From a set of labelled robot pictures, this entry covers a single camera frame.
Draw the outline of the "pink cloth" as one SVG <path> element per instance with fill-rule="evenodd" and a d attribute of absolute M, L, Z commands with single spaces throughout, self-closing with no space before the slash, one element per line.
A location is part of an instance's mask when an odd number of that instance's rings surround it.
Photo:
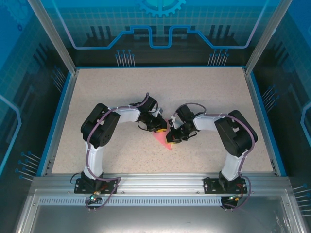
<path fill-rule="evenodd" d="M 172 150 L 172 146 L 170 143 L 167 142 L 166 136 L 167 134 L 170 132 L 170 124 L 168 123 L 168 120 L 166 120 L 167 123 L 167 130 L 166 131 L 162 131 L 159 133 L 155 133 L 152 132 L 153 137 L 159 141 L 165 148 L 167 148 L 168 150 Z"/>

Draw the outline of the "wide aluminium mounting rail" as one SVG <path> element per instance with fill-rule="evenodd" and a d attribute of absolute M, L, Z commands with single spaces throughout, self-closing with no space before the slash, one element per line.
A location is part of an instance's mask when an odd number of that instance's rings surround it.
<path fill-rule="evenodd" d="M 52 174 L 35 177 L 29 193 L 31 195 L 73 195 L 71 174 Z M 249 192 L 255 196 L 281 196 L 290 193 L 288 177 L 274 176 L 271 172 L 247 172 L 251 181 Z M 217 172 L 208 173 L 123 173 L 117 189 L 118 196 L 201 196 L 204 194 L 203 179 L 217 178 Z"/>

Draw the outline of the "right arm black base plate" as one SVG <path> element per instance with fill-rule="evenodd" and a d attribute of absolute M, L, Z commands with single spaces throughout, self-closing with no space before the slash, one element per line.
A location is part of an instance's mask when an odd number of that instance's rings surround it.
<path fill-rule="evenodd" d="M 227 181 L 225 178 L 210 178 L 203 179 L 205 194 L 247 194 L 246 181 L 243 178 L 236 178 L 232 181 Z"/>

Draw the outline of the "aluminium table side rail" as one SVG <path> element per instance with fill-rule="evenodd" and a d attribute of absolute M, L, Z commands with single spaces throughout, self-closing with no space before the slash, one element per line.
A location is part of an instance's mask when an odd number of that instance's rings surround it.
<path fill-rule="evenodd" d="M 69 73 L 61 93 L 58 106 L 52 121 L 50 132 L 41 156 L 41 161 L 36 176 L 45 176 L 48 170 L 50 159 L 55 158 L 59 147 L 63 127 L 69 110 L 69 105 L 77 81 L 78 73 Z"/>
<path fill-rule="evenodd" d="M 249 89 L 249 93 L 250 93 L 250 96 L 252 99 L 252 103 L 253 103 L 253 106 L 254 106 L 254 109 L 256 112 L 256 116 L 257 116 L 257 119 L 259 122 L 260 130 L 262 133 L 262 138 L 263 138 L 263 141 L 264 141 L 266 149 L 267 149 L 267 153 L 268 153 L 269 160 L 270 160 L 270 165 L 273 169 L 272 173 L 274 176 L 279 176 L 279 172 L 278 172 L 276 164 L 275 164 L 275 152 L 274 152 L 273 146 L 271 144 L 270 136 L 269 136 L 266 124 L 265 124 L 263 112 L 262 112 L 262 109 L 261 109 L 261 106 L 259 103 L 259 98 L 257 96 L 254 83 L 252 81 L 251 76 L 246 73 L 245 69 L 243 71 L 244 71 L 244 76 L 245 76 L 245 80 L 247 83 L 247 87 Z"/>

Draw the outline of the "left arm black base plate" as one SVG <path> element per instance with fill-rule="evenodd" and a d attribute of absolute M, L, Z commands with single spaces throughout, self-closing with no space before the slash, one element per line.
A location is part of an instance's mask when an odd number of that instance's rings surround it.
<path fill-rule="evenodd" d="M 117 180 L 113 181 L 100 181 L 100 180 L 87 180 L 79 178 L 76 180 L 74 193 L 75 194 L 92 194 L 99 191 L 101 194 L 110 194 L 116 187 Z"/>

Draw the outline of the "aluminium frame post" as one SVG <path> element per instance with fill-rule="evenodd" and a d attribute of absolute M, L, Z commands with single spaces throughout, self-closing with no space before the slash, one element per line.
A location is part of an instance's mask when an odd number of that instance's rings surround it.
<path fill-rule="evenodd" d="M 60 35 L 58 34 L 51 18 L 49 17 L 47 11 L 45 10 L 43 4 L 41 3 L 40 0 L 27 0 L 27 2 L 30 4 L 36 17 L 38 18 L 46 34 L 48 35 L 52 44 L 56 48 L 59 56 L 64 62 L 66 68 L 72 75 L 75 75 L 77 68 L 72 58 L 70 57 L 70 54 L 68 53 L 68 50 L 66 49 Z"/>
<path fill-rule="evenodd" d="M 290 4 L 293 0 L 280 0 L 279 4 L 277 5 L 273 15 L 271 16 L 260 40 L 258 41 L 254 51 L 252 52 L 245 68 L 244 73 L 245 75 L 250 75 L 252 70 L 254 69 L 256 63 L 258 62 L 259 58 L 261 57 L 262 53 L 264 52 L 266 46 L 268 45 L 270 39 L 274 35 L 277 27 L 279 26 L 281 20 L 283 19 L 285 13 L 287 12 Z"/>

